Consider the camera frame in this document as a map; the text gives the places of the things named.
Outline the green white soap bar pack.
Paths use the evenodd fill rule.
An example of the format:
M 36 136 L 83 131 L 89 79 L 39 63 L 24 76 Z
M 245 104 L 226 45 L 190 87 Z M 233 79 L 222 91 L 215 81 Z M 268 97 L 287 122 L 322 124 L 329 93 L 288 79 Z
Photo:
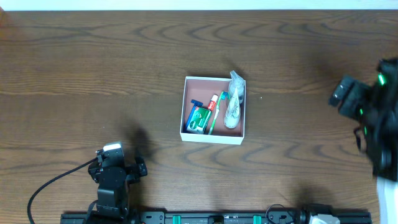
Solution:
M 211 117 L 211 111 L 195 106 L 186 124 L 186 131 L 193 134 L 203 134 Z

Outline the blue disposable razor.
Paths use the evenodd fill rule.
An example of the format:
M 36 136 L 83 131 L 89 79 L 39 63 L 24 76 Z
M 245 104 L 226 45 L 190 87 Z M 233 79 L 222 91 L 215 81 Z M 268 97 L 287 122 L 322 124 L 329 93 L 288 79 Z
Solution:
M 201 102 L 201 101 L 197 101 L 197 100 L 191 100 L 191 103 L 193 104 L 193 107 L 192 107 L 192 109 L 191 109 L 191 112 L 190 112 L 190 114 L 189 114 L 189 116 L 188 116 L 188 119 L 187 119 L 187 122 L 186 122 L 186 124 L 185 124 L 185 128 L 184 128 L 184 130 L 186 131 L 187 130 L 187 128 L 188 128 L 188 126 L 189 126 L 189 122 L 190 122 L 190 120 L 191 120 L 191 118 L 192 118 L 192 116 L 193 116 L 193 114 L 194 114 L 194 112 L 195 112 L 195 108 L 198 106 L 198 107 L 201 107 L 202 105 L 203 105 L 203 103 Z

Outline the red teal toothpaste tube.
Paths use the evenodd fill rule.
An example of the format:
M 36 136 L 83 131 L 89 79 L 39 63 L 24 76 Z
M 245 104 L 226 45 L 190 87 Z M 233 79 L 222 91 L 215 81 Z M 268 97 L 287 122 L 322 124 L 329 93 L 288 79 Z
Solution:
M 213 111 L 214 108 L 215 108 L 216 105 L 217 105 L 217 101 L 218 101 L 218 95 L 213 95 L 213 96 L 211 97 L 211 100 L 210 100 L 208 106 L 207 106 L 207 109 L 210 110 L 210 111 Z

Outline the white patterned cream tube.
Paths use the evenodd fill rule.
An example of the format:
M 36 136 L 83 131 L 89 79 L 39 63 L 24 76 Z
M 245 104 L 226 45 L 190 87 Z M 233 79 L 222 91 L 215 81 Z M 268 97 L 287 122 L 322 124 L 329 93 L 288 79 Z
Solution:
M 238 89 L 235 88 L 226 109 L 226 113 L 224 116 L 224 125 L 228 129 L 234 129 L 238 126 L 240 117 L 241 109 L 239 103 L 239 94 Z

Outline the clear pump bottle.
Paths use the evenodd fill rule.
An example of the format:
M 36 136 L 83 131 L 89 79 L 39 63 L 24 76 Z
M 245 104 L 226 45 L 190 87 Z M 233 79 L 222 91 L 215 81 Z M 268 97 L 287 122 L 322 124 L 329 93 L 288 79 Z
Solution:
M 239 103 L 241 104 L 244 99 L 245 80 L 234 70 L 230 71 L 229 74 L 231 75 L 231 81 L 228 87 L 228 94 L 230 97 L 232 97 L 234 92 L 237 91 Z

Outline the green white toothbrush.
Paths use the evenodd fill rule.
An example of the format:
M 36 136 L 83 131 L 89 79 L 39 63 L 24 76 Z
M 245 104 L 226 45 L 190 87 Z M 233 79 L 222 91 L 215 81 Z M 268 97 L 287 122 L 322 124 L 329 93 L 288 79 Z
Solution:
M 212 133 L 213 133 L 217 117 L 218 117 L 218 115 L 220 113 L 220 103 L 221 103 L 221 101 L 222 100 L 226 100 L 227 98 L 229 98 L 229 94 L 226 91 L 222 91 L 220 93 L 220 96 L 219 96 L 218 101 L 216 103 L 215 116 L 213 118 L 213 122 L 211 124 L 211 127 L 210 127 L 210 130 L 208 132 L 208 135 L 212 135 Z

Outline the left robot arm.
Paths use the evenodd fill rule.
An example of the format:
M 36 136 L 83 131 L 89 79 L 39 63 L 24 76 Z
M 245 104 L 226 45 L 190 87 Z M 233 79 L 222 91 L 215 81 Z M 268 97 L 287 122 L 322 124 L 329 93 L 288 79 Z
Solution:
M 97 200 L 90 204 L 85 223 L 134 223 L 137 212 L 129 208 L 129 186 L 147 175 L 143 158 L 129 166 L 124 161 L 92 162 L 88 173 L 98 184 Z

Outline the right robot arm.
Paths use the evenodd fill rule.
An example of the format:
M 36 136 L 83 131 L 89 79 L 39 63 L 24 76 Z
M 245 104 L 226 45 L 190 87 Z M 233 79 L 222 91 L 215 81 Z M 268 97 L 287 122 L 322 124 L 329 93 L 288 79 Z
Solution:
M 357 148 L 373 166 L 380 222 L 397 223 L 397 58 L 381 59 L 373 85 L 344 76 L 328 104 L 358 122 Z

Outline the white square cardboard box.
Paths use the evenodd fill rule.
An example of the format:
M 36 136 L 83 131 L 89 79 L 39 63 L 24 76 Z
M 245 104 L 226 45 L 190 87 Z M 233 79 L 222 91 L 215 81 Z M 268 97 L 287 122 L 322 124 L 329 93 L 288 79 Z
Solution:
M 246 100 L 241 103 L 241 117 L 238 126 L 228 129 L 224 125 L 224 114 L 228 107 L 227 102 L 220 103 L 220 113 L 216 119 L 215 127 L 211 135 L 193 134 L 185 130 L 185 125 L 189 114 L 193 108 L 192 100 L 203 103 L 206 107 L 213 95 L 219 95 L 222 91 L 227 91 L 230 83 L 229 78 L 214 77 L 186 77 L 183 91 L 182 112 L 180 121 L 180 136 L 183 141 L 218 143 L 240 145 L 245 136 L 246 119 Z

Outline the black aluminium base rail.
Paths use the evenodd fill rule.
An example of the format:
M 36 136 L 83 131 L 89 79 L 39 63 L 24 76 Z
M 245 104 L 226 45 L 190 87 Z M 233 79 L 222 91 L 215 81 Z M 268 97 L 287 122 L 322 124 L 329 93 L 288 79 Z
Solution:
M 133 211 L 123 220 L 101 215 L 92 211 L 85 213 L 66 213 L 60 217 L 61 224 L 77 223 L 141 223 L 141 224 L 266 224 L 266 223 L 341 223 L 371 224 L 371 214 L 361 209 L 334 209 L 330 205 L 310 204 L 303 208 L 270 206 L 258 212 L 166 212 Z

